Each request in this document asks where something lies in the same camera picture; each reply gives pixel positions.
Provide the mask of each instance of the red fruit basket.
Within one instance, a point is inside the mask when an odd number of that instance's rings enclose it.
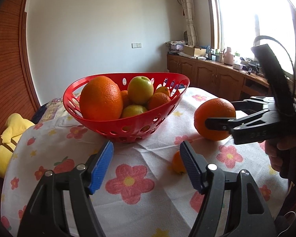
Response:
[[[80,97],[75,97],[73,92],[97,76],[109,77],[119,86],[121,91],[127,90],[128,83],[132,78],[137,76],[148,77],[153,82],[154,91],[160,86],[169,87],[171,101],[151,111],[130,118],[110,121],[84,119],[79,109]],[[188,77],[176,73],[112,73],[93,75],[72,83],[64,93],[63,103],[68,113],[90,130],[112,141],[135,142],[147,138],[158,129],[160,124],[177,107],[189,84],[190,80]]]

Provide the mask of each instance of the tablecloth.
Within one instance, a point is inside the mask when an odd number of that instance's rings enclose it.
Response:
[[[188,236],[203,201],[187,174],[172,170],[171,161],[182,141],[225,171],[248,169],[273,216],[285,199],[288,182],[272,170],[264,144],[234,145],[233,139],[213,142],[200,136],[193,115],[206,100],[204,90],[188,88],[177,108],[149,138],[131,144],[115,143],[114,156],[101,188],[91,196],[94,210],[107,237]],[[237,111],[237,117],[245,114]],[[47,169],[71,170],[98,152],[105,141],[68,115],[37,124],[21,137],[13,153],[2,190],[1,221],[13,236],[42,174]],[[224,197],[222,223],[228,197]],[[78,236],[68,192],[65,207],[70,232]]]

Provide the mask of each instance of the finger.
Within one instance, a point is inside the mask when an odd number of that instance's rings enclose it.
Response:
[[[265,142],[265,153],[271,157],[277,156],[277,148],[270,145],[268,141]]]
[[[293,147],[296,147],[296,136],[285,136],[277,144],[277,148],[282,151]]]
[[[283,160],[280,157],[269,156],[269,158],[272,165],[282,166]]]
[[[271,167],[272,167],[275,171],[277,171],[277,172],[280,172],[280,171],[281,171],[281,167],[280,167],[280,166],[277,166],[277,165],[273,165],[273,164],[271,164]]]

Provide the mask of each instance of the cabinet door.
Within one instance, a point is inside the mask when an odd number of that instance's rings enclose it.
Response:
[[[238,101],[244,77],[227,69],[217,69],[216,75],[215,95],[228,101]]]
[[[216,67],[204,63],[196,63],[196,87],[201,88],[211,94],[215,92],[214,78]]]
[[[190,79],[190,87],[196,87],[195,84],[195,62],[181,59],[182,74]]]
[[[170,73],[181,74],[179,56],[168,55],[168,70],[170,71]]]

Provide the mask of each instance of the yellow stuffed animal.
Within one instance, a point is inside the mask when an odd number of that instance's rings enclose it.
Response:
[[[20,114],[10,115],[6,121],[6,129],[0,136],[0,177],[4,178],[9,165],[15,145],[18,143],[22,133],[34,124],[21,117]]]

